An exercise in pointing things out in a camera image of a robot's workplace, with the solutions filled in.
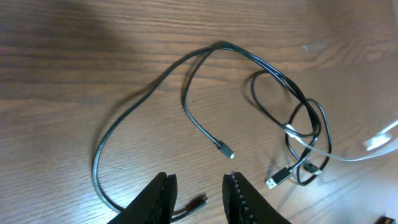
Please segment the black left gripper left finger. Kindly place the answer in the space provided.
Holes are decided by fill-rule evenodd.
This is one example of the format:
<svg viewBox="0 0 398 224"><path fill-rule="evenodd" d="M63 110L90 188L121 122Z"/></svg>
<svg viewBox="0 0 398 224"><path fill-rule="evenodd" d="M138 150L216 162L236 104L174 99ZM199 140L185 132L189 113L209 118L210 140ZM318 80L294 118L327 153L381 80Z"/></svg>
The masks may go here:
<svg viewBox="0 0 398 224"><path fill-rule="evenodd" d="M159 172L109 224L170 224L177 199L176 175Z"/></svg>

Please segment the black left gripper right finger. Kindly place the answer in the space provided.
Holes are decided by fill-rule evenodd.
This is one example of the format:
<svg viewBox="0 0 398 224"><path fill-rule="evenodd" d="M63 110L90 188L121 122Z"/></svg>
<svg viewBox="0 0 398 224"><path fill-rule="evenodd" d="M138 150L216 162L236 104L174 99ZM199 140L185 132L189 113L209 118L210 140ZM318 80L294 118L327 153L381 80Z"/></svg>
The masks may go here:
<svg viewBox="0 0 398 224"><path fill-rule="evenodd" d="M229 224L290 224L240 172L223 176L222 196Z"/></svg>

